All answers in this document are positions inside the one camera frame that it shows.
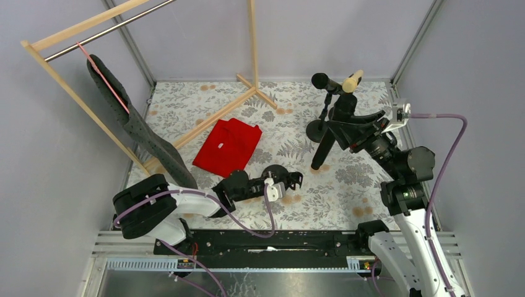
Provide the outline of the black mic stand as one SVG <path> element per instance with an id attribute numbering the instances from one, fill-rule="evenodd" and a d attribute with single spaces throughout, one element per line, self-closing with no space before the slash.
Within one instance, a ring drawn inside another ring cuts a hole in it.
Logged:
<path id="1" fill-rule="evenodd" d="M 320 143 L 323 138 L 324 133 L 326 132 L 325 119 L 328 115 L 328 107 L 331 104 L 332 94 L 327 93 L 324 100 L 324 107 L 321 111 L 321 114 L 318 119 L 315 119 L 308 123 L 306 126 L 306 136 L 315 143 Z"/>

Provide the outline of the beige microphone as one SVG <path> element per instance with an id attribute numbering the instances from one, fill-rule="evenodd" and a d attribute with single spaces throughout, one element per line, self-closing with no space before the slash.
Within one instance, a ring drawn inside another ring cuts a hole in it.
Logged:
<path id="1" fill-rule="evenodd" d="M 342 90 L 345 93 L 353 93 L 362 81 L 363 75 L 364 71 L 362 69 L 359 69 L 356 72 L 354 72 L 350 77 L 346 78 L 343 81 Z"/>

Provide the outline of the black mic stand corner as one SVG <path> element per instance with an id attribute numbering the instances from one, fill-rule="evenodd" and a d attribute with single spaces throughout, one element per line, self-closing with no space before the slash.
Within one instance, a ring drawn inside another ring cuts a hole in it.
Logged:
<path id="1" fill-rule="evenodd" d="M 282 165 L 270 165 L 264 169 L 262 178 L 272 178 L 275 183 L 283 183 L 286 190 L 295 191 L 303 184 L 303 174 L 298 171 L 289 171 Z"/>

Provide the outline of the black microphone orange tip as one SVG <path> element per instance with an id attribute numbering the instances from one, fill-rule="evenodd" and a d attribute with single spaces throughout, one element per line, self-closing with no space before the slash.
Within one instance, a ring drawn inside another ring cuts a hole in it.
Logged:
<path id="1" fill-rule="evenodd" d="M 318 90 L 325 90 L 330 95 L 342 95 L 342 85 L 331 80 L 325 73 L 315 73 L 311 77 L 311 83 Z"/>

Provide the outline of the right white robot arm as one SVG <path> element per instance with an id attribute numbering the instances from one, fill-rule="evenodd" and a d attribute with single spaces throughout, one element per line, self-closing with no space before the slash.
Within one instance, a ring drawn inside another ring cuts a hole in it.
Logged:
<path id="1" fill-rule="evenodd" d="M 410 251 L 399 250 L 386 225 L 361 223 L 357 233 L 408 296 L 466 296 L 449 266 L 433 224 L 432 199 L 423 184 L 434 178 L 435 153 L 419 146 L 400 150 L 387 135 L 386 118 L 374 116 L 349 123 L 328 121 L 342 149 L 366 151 L 391 177 L 381 183 L 381 200 L 398 225 Z"/>

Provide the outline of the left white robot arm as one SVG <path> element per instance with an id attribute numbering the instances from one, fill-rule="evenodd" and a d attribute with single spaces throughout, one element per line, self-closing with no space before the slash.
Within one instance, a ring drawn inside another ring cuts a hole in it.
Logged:
<path id="1" fill-rule="evenodd" d="M 251 179 L 245 171 L 235 170 L 208 191 L 176 186 L 156 174 L 114 196 L 113 225 L 125 239 L 152 237 L 176 246 L 189 238 L 184 214 L 230 217 L 243 226 L 233 216 L 236 202 L 262 197 L 269 205 L 284 192 L 285 184 L 272 171 Z"/>

